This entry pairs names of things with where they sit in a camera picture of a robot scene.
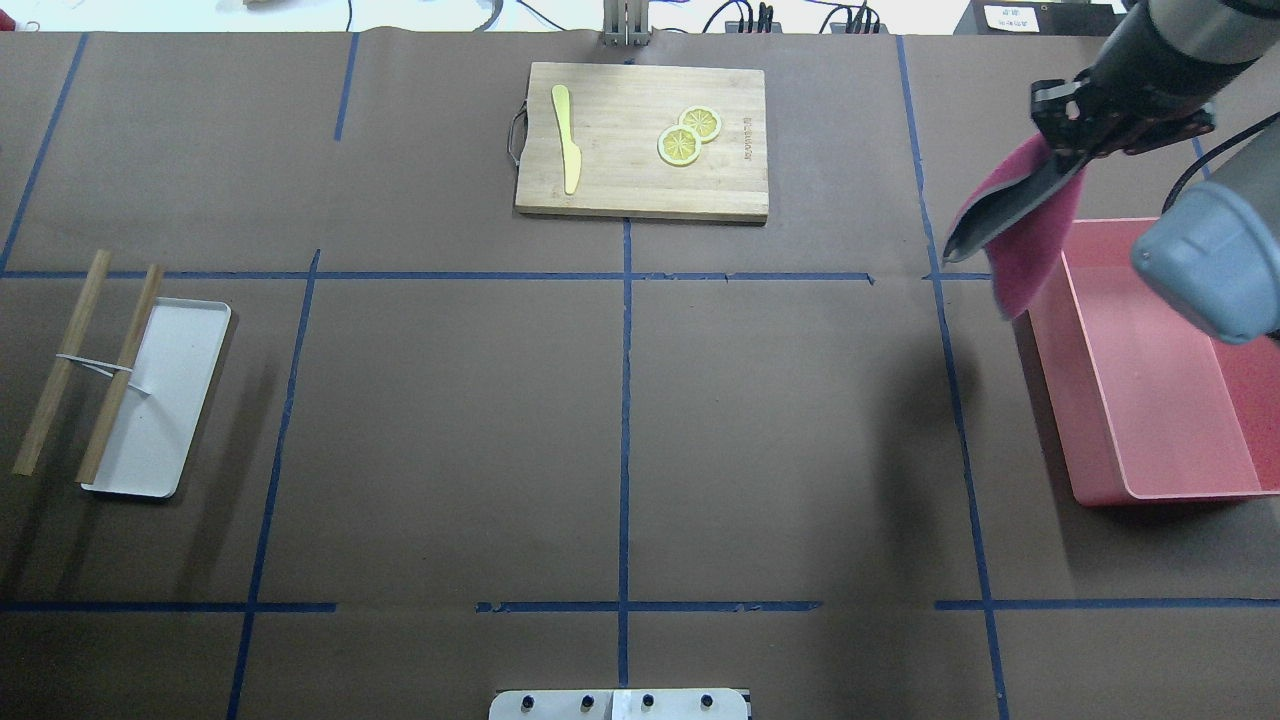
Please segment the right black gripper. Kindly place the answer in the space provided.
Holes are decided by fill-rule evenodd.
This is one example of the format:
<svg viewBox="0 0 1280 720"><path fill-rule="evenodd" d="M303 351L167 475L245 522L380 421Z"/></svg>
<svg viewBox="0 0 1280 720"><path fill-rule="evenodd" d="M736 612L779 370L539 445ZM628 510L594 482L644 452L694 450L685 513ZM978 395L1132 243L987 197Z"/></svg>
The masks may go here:
<svg viewBox="0 0 1280 720"><path fill-rule="evenodd" d="M1030 85L1030 119L1050 147L1048 165L1075 176L1115 152L1138 155L1213 131L1213 102L1179 97L1151 86L1123 88L1094 79L1087 68L1073 79Z"/></svg>

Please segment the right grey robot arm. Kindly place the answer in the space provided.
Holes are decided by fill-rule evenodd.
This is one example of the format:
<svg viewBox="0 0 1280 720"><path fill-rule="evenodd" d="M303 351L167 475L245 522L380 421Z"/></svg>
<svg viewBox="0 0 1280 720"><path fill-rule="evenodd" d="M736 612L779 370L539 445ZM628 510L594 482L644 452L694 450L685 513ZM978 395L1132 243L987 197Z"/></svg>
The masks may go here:
<svg viewBox="0 0 1280 720"><path fill-rule="evenodd" d="M1213 100L1276 46L1275 1L1138 1L1084 70L1030 88L1033 122L1066 168L1201 146L1130 259L1170 307L1230 345L1277 338L1277 115L1216 145L1206 135Z"/></svg>

